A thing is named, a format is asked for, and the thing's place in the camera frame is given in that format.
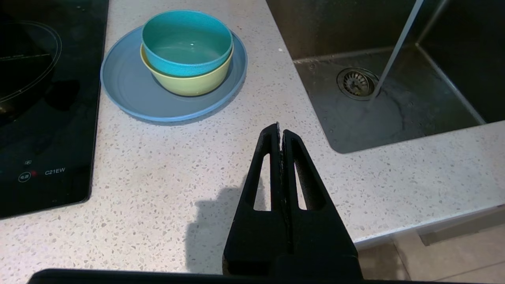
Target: plate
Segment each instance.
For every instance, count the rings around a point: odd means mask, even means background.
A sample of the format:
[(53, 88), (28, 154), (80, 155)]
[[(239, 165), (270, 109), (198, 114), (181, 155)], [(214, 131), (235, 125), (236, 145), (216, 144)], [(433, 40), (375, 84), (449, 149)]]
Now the plate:
[(216, 89), (197, 97), (183, 97), (164, 89), (140, 58), (142, 27), (112, 46), (100, 70), (102, 89), (121, 110), (141, 120), (175, 122), (205, 115), (220, 107), (239, 90), (247, 71), (247, 53), (233, 35), (233, 52), (226, 77)]

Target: kitchen counter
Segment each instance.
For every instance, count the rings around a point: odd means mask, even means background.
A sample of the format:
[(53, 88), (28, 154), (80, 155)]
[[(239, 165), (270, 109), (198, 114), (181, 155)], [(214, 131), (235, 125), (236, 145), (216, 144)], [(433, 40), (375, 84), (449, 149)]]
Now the kitchen counter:
[(102, 94), (91, 199), (0, 221), (1, 283), (50, 267), (220, 273), (258, 135), (276, 121), (304, 140), (355, 242), (505, 203), (505, 122), (333, 151), (264, 1), (111, 0), (106, 49), (171, 9), (214, 15), (242, 39), (240, 93), (172, 126), (134, 120)]

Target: sink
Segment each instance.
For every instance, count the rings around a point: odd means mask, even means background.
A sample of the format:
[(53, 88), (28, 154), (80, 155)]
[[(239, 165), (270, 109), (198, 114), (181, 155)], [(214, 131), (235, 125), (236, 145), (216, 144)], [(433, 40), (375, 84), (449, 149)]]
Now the sink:
[(505, 119), (505, 2), (267, 0), (330, 146), (350, 153)]

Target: black cooktop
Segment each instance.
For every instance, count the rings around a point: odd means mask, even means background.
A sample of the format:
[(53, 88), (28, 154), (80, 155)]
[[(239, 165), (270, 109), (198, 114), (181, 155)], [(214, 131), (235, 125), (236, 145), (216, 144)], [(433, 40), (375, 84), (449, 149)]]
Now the black cooktop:
[(86, 201), (107, 0), (0, 0), (0, 218)]

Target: drain strainer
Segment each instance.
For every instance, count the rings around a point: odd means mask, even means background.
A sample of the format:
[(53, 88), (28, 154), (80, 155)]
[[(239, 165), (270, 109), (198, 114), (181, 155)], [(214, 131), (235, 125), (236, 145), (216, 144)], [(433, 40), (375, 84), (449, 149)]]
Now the drain strainer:
[(342, 93), (359, 101), (371, 99), (378, 80), (375, 74), (363, 68), (346, 68), (337, 76), (337, 84)]

